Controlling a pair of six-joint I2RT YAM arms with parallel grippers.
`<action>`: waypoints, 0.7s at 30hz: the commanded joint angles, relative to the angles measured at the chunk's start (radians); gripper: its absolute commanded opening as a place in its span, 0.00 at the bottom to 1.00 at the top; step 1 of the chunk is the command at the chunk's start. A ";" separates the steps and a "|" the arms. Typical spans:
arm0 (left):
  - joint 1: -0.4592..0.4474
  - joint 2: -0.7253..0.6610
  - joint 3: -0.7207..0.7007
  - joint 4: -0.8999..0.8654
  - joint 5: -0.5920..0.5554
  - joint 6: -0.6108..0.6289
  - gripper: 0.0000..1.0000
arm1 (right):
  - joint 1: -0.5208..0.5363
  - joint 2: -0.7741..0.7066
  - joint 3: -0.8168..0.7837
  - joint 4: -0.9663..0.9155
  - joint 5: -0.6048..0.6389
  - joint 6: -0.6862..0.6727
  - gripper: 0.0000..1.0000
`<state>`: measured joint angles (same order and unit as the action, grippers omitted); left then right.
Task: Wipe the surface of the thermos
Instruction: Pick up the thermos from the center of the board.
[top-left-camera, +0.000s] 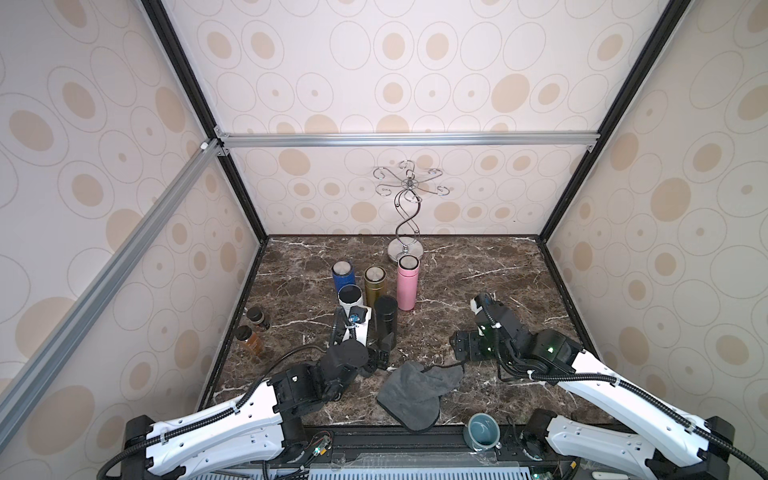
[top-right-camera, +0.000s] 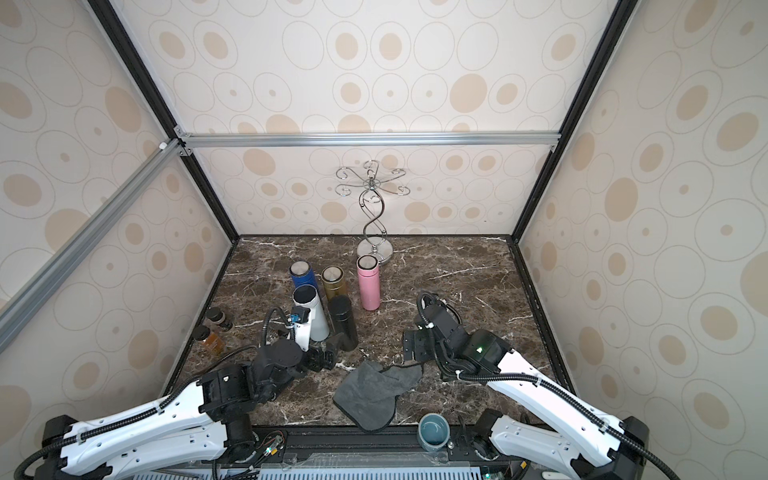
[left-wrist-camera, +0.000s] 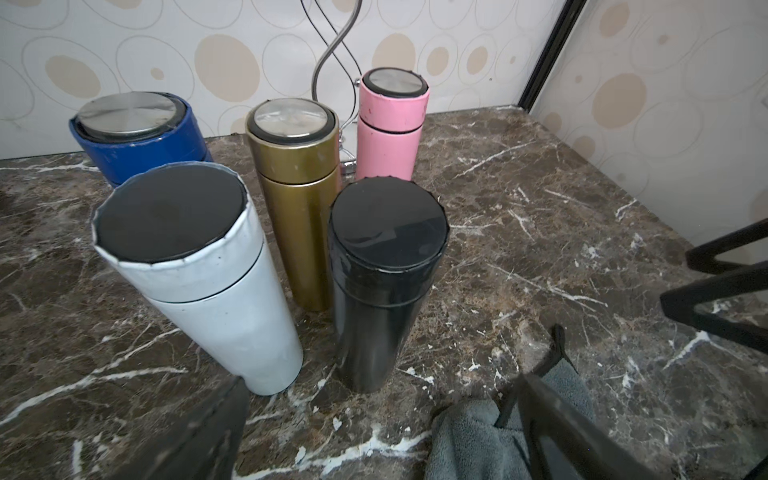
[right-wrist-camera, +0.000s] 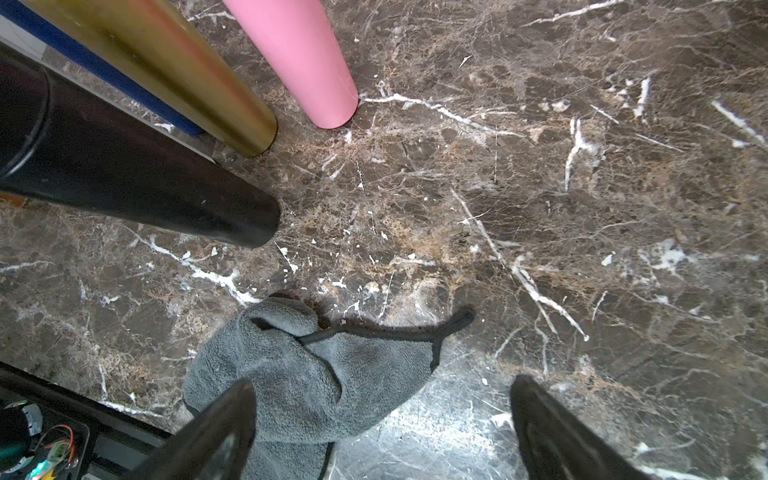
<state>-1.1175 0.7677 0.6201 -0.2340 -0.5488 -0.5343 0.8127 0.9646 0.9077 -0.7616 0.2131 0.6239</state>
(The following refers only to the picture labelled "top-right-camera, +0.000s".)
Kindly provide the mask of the grey wiping cloth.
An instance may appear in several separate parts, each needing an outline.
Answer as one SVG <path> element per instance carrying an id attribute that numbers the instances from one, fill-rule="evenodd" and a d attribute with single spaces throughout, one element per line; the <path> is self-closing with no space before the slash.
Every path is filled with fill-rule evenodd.
<path id="1" fill-rule="evenodd" d="M 422 375 L 421 365 L 384 368 L 366 360 L 345 377 L 333 403 L 361 430 L 375 433 L 390 424 L 398 397 L 415 388 Z"/>

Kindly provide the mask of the black thermos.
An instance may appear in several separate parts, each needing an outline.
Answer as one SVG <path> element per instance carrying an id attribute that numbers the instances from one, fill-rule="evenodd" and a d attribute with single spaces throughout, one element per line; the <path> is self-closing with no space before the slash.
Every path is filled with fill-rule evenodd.
<path id="1" fill-rule="evenodd" d="M 328 307 L 334 328 L 331 341 L 342 351 L 355 350 L 358 347 L 358 335 L 350 298 L 336 295 L 329 300 Z"/>

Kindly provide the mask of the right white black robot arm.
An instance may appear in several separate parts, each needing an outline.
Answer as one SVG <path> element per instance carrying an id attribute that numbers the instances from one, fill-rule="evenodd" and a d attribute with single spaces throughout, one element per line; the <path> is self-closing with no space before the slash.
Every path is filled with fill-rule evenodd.
<path id="1" fill-rule="evenodd" d="M 619 419 L 590 405 L 496 334 L 468 332 L 456 309 L 437 294 L 421 293 L 416 307 L 417 327 L 403 335 L 406 359 L 434 361 L 444 381 L 486 385 L 544 423 L 537 427 L 485 410 L 472 439 L 480 457 L 520 458 L 570 479 L 639 479 L 647 465 L 677 478 L 648 449 L 649 429 L 641 420 Z"/>

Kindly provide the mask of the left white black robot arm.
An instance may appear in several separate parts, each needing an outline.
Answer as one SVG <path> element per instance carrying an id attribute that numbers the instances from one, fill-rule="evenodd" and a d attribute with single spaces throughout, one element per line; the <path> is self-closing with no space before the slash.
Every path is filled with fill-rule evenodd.
<path id="1" fill-rule="evenodd" d="M 250 420 L 309 372 L 334 368 L 337 347 L 301 348 L 279 338 L 250 345 L 255 356 L 236 362 L 232 350 L 168 395 L 100 419 L 60 415 L 45 425 L 41 448 L 24 459 L 14 478 L 121 479 L 135 472 L 188 461 L 248 461 L 258 452 Z"/>

